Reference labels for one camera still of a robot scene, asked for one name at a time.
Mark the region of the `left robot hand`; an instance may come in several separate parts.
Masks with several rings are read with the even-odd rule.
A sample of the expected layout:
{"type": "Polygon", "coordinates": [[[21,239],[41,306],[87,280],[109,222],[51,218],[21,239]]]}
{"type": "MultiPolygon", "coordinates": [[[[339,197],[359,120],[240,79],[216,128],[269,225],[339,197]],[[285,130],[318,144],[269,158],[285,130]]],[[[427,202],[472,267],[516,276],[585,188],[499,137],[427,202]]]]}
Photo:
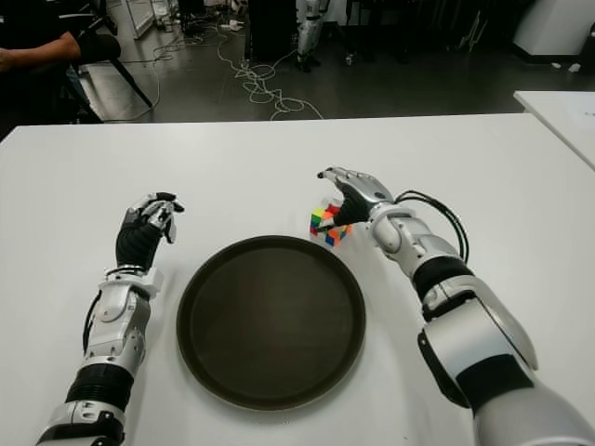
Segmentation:
{"type": "Polygon", "coordinates": [[[176,194],[163,191],[150,193],[128,207],[116,236],[117,267],[149,271],[160,242],[175,242],[175,214],[184,211],[176,194]]]}

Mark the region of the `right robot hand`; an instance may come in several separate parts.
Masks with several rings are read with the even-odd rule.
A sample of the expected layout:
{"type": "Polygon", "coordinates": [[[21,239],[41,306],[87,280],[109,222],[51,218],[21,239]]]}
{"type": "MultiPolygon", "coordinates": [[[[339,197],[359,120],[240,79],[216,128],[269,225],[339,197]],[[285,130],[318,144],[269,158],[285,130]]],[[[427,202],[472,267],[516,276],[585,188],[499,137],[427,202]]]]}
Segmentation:
{"type": "Polygon", "coordinates": [[[375,207],[394,200],[377,178],[364,172],[331,166],[319,172],[317,177],[329,180],[343,195],[339,211],[332,218],[323,219],[318,232],[365,222],[375,207]]]}

